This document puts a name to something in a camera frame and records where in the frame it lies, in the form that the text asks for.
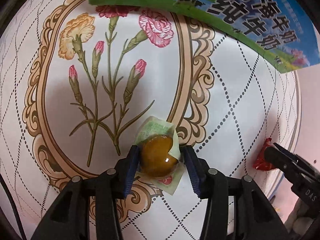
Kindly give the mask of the red snack packet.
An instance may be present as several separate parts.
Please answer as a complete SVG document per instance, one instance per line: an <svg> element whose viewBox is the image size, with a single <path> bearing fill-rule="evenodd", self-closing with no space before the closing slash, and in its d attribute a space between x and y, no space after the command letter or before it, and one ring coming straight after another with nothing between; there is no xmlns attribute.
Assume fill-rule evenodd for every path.
<svg viewBox="0 0 320 240"><path fill-rule="evenodd" d="M271 171L275 170L276 167L265 160L265 150L272 146L272 139L267 138L263 144L263 147L261 148L256 160L253 163L253 168L258 171Z"/></svg>

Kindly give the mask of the amber jelly cup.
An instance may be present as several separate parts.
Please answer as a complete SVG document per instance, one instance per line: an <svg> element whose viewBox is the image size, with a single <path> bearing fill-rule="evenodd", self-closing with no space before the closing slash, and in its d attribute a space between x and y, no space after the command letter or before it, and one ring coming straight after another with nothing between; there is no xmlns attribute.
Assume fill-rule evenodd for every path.
<svg viewBox="0 0 320 240"><path fill-rule="evenodd" d="M135 144L140 148L138 173L173 195L185 171L175 125L150 116L140 126Z"/></svg>

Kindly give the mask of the white quilted floral bedspread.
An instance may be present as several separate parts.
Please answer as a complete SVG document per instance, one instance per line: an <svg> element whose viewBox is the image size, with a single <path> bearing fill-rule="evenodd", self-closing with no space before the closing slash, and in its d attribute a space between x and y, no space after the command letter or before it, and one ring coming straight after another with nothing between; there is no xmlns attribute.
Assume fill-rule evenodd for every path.
<svg viewBox="0 0 320 240"><path fill-rule="evenodd" d="M64 185L125 157L150 116L223 174L272 196L252 165L265 139L294 149L295 73L208 25L159 10L110 19L88 0L27 0L1 36L1 175L30 238Z"/></svg>

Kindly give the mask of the open milk cardboard box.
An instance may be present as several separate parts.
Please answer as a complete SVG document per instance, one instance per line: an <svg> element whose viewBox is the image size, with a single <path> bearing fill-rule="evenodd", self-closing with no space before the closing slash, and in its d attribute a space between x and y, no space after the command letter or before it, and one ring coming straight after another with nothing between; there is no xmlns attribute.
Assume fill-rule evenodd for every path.
<svg viewBox="0 0 320 240"><path fill-rule="evenodd" d="M89 0L134 5L202 21L263 56L282 73L319 65L319 24L303 0Z"/></svg>

